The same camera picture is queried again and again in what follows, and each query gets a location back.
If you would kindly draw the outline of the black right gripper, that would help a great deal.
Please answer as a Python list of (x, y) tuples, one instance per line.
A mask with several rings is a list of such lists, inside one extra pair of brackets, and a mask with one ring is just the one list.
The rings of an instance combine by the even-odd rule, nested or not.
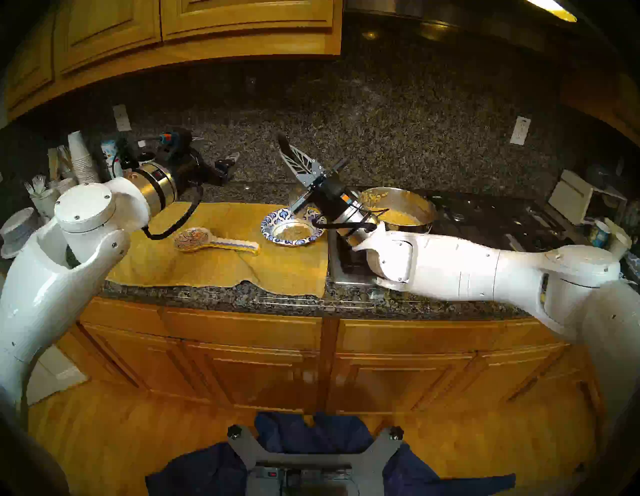
[(342, 158), (331, 169), (324, 169), (318, 161), (292, 145), (281, 146), (281, 158), (304, 187), (299, 197), (290, 202), (291, 213), (297, 215), (313, 204), (327, 220), (337, 220), (356, 203), (357, 194), (339, 177), (341, 169), (349, 164), (349, 158)]

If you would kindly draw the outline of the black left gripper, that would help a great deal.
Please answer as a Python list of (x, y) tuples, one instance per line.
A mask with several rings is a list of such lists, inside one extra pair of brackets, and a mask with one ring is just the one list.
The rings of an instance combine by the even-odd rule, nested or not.
[(224, 186), (232, 179), (239, 160), (239, 152), (209, 163), (205, 162), (200, 153), (195, 150), (203, 149), (206, 145), (205, 137), (192, 136), (190, 148), (173, 155), (173, 179), (178, 194), (183, 194), (188, 188), (204, 184)]

